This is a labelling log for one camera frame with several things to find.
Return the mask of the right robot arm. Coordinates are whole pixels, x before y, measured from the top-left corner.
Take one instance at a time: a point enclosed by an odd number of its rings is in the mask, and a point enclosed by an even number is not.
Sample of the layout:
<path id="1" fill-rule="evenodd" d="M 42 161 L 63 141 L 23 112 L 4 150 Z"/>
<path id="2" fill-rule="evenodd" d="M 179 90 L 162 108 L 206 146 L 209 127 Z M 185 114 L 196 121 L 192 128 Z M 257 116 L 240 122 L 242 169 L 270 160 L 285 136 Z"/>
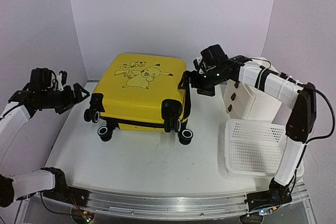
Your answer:
<path id="1" fill-rule="evenodd" d="M 235 173 L 230 151 L 233 141 L 245 144 L 251 132 L 260 131 L 259 123 L 268 125 L 266 133 L 280 134 L 276 146 L 281 160 L 275 172 L 243 170 L 247 177 L 270 179 L 265 191 L 247 194 L 248 211 L 290 203 L 291 183 L 303 175 L 302 158 L 317 117 L 314 85 L 278 73 L 264 58 L 210 54 L 195 59 L 194 66 L 193 71 L 183 73 L 179 89 L 194 88 L 198 94 L 212 97 L 217 85 L 226 84 L 224 159 L 229 174 Z"/>

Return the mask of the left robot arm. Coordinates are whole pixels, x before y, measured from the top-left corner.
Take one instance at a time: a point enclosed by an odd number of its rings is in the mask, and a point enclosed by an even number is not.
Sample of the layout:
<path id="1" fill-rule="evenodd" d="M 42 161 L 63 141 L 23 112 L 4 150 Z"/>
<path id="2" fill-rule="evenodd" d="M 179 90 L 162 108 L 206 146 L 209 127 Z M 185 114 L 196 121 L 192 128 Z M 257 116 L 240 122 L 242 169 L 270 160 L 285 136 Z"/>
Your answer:
<path id="1" fill-rule="evenodd" d="M 48 68 L 35 68 L 30 81 L 17 90 L 1 113 L 1 159 L 4 159 L 14 139 L 38 111 L 54 110 L 63 114 L 90 96 L 79 83 L 66 84 L 67 72 L 55 73 Z M 50 193 L 59 201 L 73 198 L 64 172 L 44 167 L 28 174 L 13 177 L 1 175 L 1 207 L 37 193 Z"/>

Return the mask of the white perforated plastic basket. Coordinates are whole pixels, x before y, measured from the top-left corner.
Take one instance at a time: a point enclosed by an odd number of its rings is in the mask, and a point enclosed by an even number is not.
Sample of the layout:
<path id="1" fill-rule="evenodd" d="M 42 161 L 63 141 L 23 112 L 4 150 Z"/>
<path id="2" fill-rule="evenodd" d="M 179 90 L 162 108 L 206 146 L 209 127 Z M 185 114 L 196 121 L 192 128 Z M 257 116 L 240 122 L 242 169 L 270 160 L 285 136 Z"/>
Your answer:
<path id="1" fill-rule="evenodd" d="M 284 125 L 240 119 L 225 124 L 224 158 L 231 176 L 275 176 L 285 148 Z"/>

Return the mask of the yellow cartoon print suitcase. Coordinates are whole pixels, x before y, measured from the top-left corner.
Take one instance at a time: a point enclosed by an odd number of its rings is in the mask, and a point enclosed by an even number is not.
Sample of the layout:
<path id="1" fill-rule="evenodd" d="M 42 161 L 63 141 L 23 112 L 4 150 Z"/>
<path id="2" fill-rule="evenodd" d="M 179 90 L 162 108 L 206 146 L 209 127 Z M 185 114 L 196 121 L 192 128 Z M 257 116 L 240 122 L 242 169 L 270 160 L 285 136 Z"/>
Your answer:
<path id="1" fill-rule="evenodd" d="M 186 62 L 179 58 L 122 53 L 117 55 L 91 94 L 86 122 L 105 125 L 97 133 L 104 142 L 113 131 L 174 132 L 188 145 L 191 112 L 189 88 L 183 87 Z"/>

